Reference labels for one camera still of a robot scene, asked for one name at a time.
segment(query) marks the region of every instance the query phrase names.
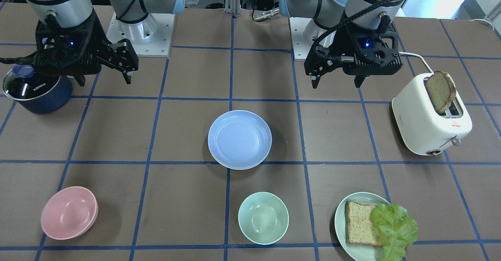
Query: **white mounting plate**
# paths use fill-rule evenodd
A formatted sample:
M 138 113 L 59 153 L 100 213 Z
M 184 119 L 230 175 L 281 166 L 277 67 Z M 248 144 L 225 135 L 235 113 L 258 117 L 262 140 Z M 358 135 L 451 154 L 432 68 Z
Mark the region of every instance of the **white mounting plate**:
M 303 33 L 305 32 L 306 25 L 312 20 L 311 18 L 304 17 L 290 17 L 290 38 L 292 38 L 292 49 L 294 50 L 294 60 L 304 61 L 311 45 L 306 41 Z
M 142 45 L 132 43 L 132 47 L 134 47 L 137 56 L 147 56 L 150 58 L 168 58 L 170 52 L 170 44 L 172 41 L 172 31 L 174 30 L 175 15 L 170 13 L 152 13 L 152 15 L 158 22 L 158 27 L 160 29 L 163 28 L 161 33 L 161 37 L 163 38 Z M 122 35 L 122 30 L 117 23 L 115 13 L 113 13 L 113 17 L 111 18 L 110 27 L 108 28 L 106 36 L 112 43 L 116 43 L 123 38 L 127 38 Z

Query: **pink bowl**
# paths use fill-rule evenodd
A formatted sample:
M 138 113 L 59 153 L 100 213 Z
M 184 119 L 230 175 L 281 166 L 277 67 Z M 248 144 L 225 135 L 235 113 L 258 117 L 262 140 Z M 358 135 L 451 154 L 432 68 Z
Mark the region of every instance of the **pink bowl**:
M 86 232 L 98 212 L 94 194 L 84 187 L 68 187 L 53 195 L 41 212 L 41 228 L 53 239 L 69 239 Z

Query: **toaster knob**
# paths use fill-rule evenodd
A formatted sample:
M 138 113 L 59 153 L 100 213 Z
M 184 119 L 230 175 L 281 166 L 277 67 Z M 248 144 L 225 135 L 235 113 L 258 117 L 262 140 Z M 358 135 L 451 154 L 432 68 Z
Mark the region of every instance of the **toaster knob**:
M 455 145 L 456 147 L 461 145 L 461 140 L 457 138 L 457 136 L 454 136 L 454 138 L 451 139 L 451 143 Z

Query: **white cable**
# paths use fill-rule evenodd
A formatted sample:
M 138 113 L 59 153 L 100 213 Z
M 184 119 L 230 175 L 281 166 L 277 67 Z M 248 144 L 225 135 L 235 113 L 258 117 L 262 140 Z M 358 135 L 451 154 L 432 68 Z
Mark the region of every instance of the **white cable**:
M 431 67 L 426 63 L 424 58 L 420 56 L 419 54 L 412 54 L 411 52 L 405 52 L 405 51 L 399 51 L 399 54 L 403 54 L 404 56 L 417 56 L 418 58 L 421 59 L 421 61 L 424 63 L 424 66 L 430 71 L 430 73 L 433 73 L 433 70 L 431 70 Z
M 485 22 L 487 23 L 488 25 L 490 25 L 490 27 L 495 31 L 494 29 L 494 25 L 492 25 L 492 22 L 489 22 L 488 20 L 485 20 L 485 19 L 481 19 L 481 18 L 476 18 L 476 19 L 471 19 L 472 21 L 478 21 L 478 22 Z

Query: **tiled tabletop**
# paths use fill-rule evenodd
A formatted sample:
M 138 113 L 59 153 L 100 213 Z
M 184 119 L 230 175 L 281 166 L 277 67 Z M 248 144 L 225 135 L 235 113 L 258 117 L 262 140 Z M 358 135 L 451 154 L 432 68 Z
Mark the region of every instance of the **tiled tabletop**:
M 113 10 L 95 9 L 106 29 Z M 187 9 L 170 59 L 140 58 L 131 85 L 104 68 L 43 115 L 0 97 L 0 260 L 348 261 L 333 214 L 358 191 L 418 222 L 408 261 L 500 260 L 501 41 L 479 22 L 395 23 L 403 50 L 456 81 L 474 124 L 460 147 L 417 156 L 392 127 L 390 101 L 426 71 L 419 59 L 359 90 L 335 70 L 313 90 L 292 59 L 286 18 Z M 26 4 L 1 5 L 0 56 L 30 54 L 35 25 Z M 236 109 L 263 117 L 273 136 L 269 156 L 245 171 L 222 167 L 207 147 L 212 122 Z M 78 238 L 47 238 L 45 202 L 74 185 L 97 197 L 95 224 Z M 240 203 L 256 191 L 289 209 L 274 245 L 254 245 L 238 227 Z

